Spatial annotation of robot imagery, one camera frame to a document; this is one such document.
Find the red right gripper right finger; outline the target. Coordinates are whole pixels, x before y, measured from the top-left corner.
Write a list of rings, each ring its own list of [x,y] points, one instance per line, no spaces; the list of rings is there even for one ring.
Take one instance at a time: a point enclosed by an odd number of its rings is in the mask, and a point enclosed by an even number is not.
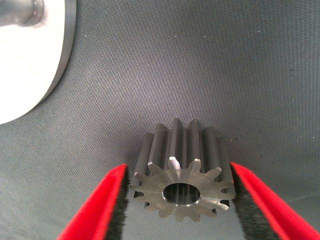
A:
[[[320,233],[248,168],[230,163],[246,240],[318,240]]]

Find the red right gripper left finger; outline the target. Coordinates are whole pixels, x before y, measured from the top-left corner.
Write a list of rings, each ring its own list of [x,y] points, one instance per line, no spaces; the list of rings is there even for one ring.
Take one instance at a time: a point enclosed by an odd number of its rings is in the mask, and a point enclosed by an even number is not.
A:
[[[128,165],[111,169],[58,235],[58,240],[106,240],[122,232],[128,187]]]

